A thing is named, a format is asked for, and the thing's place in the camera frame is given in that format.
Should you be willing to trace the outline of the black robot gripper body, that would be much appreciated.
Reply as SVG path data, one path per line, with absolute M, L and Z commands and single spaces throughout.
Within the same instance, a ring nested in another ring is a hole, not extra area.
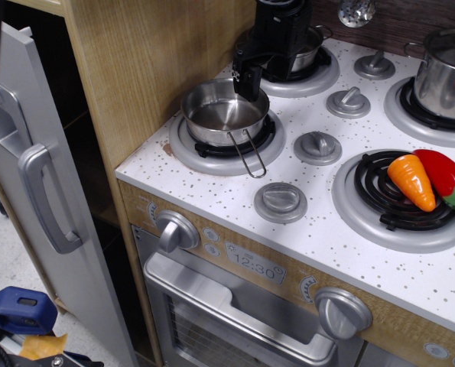
M 250 38 L 235 52 L 235 81 L 255 81 L 262 65 L 285 80 L 307 42 L 312 4 L 309 1 L 257 1 Z

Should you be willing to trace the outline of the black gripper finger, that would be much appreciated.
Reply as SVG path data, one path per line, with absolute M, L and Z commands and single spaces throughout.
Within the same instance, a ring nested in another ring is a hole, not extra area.
M 232 78 L 235 93 L 249 102 L 258 100 L 262 78 L 262 68 L 260 66 L 250 66 L 244 71 L 240 67 L 234 66 L 232 68 Z

